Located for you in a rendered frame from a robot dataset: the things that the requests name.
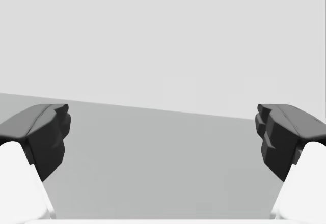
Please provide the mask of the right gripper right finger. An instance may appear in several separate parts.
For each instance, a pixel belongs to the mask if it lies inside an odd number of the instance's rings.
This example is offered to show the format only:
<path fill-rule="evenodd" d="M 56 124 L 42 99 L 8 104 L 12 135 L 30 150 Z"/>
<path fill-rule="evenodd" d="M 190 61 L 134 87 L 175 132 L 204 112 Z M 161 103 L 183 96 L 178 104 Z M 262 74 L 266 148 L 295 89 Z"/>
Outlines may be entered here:
<path fill-rule="evenodd" d="M 264 164 L 283 182 L 275 220 L 326 220 L 326 123 L 288 104 L 258 104 Z"/>

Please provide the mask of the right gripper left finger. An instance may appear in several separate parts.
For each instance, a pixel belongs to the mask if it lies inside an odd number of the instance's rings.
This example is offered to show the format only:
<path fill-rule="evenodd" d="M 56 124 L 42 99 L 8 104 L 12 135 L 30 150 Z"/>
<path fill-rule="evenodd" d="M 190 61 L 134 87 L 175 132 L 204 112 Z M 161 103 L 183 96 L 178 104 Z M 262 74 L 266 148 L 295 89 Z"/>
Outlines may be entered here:
<path fill-rule="evenodd" d="M 68 104 L 37 104 L 0 123 L 0 219 L 55 219 L 43 182 L 61 165 Z"/>

